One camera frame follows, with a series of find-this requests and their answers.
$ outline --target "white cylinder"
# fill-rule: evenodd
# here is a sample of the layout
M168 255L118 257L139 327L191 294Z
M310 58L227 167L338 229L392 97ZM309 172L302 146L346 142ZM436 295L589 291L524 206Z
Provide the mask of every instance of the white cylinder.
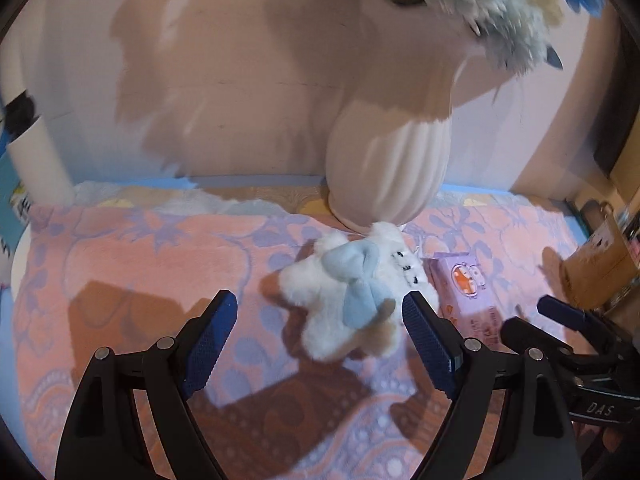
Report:
M74 186L41 117L7 151L33 203L73 204Z
M331 132L329 206L347 227L402 226L439 190L451 146L451 91L478 42L459 18L363 0L378 45Z

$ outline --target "wet wipes package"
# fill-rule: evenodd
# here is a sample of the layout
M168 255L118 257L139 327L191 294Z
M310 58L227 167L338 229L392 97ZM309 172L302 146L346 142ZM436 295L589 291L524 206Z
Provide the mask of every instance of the wet wipes package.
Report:
M425 269L438 291L442 317L449 319L463 337L474 337L498 349L502 326L498 300L476 257L469 253L435 253L425 260Z

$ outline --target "white plush toy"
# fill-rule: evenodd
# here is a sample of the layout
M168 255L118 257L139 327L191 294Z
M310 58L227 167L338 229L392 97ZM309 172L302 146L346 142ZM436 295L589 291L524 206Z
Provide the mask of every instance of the white plush toy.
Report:
M399 345L402 299L422 293L437 312L438 295L420 260L399 229L373 224L370 235L349 242L332 232L314 244L314 253L280 273L280 290L295 306L308 310L302 345L316 361L341 360L361 348L388 356Z

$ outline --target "blue plush bow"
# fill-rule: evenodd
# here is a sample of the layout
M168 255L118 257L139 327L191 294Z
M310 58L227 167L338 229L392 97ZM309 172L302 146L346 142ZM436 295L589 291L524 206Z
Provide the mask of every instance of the blue plush bow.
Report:
M378 313L390 316L396 306L391 291L373 277L379 259L378 246L369 240L349 242L321 258L326 273L347 284L342 322L354 330L366 327Z

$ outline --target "pink blanket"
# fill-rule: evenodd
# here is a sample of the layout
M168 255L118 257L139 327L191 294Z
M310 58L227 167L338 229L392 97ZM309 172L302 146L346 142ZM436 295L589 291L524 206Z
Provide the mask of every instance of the pink blanket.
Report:
M221 288L239 301L207 387L190 400L230 479L408 479L448 403L407 338L391 358L310 362L303 316L276 273L332 222L306 216L162 216L137 209L33 208L33 243L14 314L18 385L38 468L52 479L76 385L100 346L146 349L199 315ZM406 228L425 254L473 251L504 317L549 292L547 246L575 242L562 215L530 206L426 210ZM558 326L544 327L561 335ZM144 395L138 406L156 471L171 477ZM498 405L470 471L480 472Z

